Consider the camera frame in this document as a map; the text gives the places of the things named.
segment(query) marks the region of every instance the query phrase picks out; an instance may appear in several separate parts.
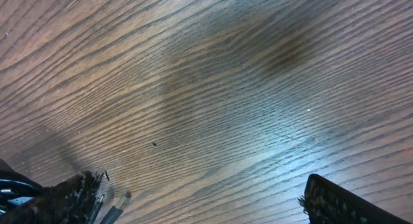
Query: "black object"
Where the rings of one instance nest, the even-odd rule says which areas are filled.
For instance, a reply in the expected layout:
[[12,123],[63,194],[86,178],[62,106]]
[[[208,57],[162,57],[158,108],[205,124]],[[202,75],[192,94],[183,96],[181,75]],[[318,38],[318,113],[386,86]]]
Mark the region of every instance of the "black object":
[[308,177],[299,203],[311,224],[409,224],[317,174]]
[[113,224],[123,213],[123,209],[128,206],[130,201],[130,194],[126,193],[122,198],[117,202],[116,205],[110,208],[109,212],[102,219],[101,224]]
[[42,193],[43,187],[27,177],[14,172],[6,162],[0,159],[0,214],[4,214],[18,205]]
[[[104,175],[109,180],[107,171],[82,172],[44,188],[0,159],[0,224],[93,224],[103,205],[104,195],[97,194]],[[126,193],[101,223],[114,223],[129,201]]]

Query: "black cable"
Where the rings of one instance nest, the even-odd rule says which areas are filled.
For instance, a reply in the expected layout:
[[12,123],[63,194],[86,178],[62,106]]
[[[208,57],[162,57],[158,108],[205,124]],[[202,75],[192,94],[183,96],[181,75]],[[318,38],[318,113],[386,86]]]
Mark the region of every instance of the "black cable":
[[117,202],[116,205],[110,208],[109,212],[104,216],[101,224],[113,224],[123,213],[123,209],[128,206],[130,201],[130,193],[127,192],[122,198]]
[[95,207],[93,208],[92,214],[90,215],[90,219],[88,224],[93,224],[95,223],[96,217],[99,214],[99,211],[102,208],[103,205],[103,198],[105,195],[102,195],[99,200],[97,201],[97,203],[95,204]]
[[42,193],[43,187],[22,174],[14,172],[0,159],[0,214],[14,208],[17,198],[34,198]]

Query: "wooden floor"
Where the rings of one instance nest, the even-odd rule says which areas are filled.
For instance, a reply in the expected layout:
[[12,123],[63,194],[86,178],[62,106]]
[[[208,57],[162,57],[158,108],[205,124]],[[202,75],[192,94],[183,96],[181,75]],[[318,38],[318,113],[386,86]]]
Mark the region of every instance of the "wooden floor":
[[308,223],[311,173],[413,221],[411,147],[413,0],[0,0],[0,158],[119,223]]

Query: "small debris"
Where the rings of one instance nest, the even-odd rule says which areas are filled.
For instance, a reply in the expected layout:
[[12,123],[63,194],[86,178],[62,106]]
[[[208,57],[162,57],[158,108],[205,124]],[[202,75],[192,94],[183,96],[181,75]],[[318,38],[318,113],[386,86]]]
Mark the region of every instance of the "small debris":
[[73,0],[72,2],[70,2],[70,4],[67,5],[65,9],[69,8],[70,6],[72,6],[72,4],[75,3],[76,1],[77,1],[77,0]]
[[109,176],[108,176],[108,172],[106,170],[105,170],[105,176],[106,176],[106,179],[108,179],[108,181],[110,181]]

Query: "wood grain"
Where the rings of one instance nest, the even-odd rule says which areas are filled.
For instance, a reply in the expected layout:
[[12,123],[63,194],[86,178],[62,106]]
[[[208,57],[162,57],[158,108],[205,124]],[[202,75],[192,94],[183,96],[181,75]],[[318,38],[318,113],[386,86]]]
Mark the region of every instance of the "wood grain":
[[413,221],[412,49],[413,0],[0,0],[0,157],[119,223],[307,223],[311,173]]

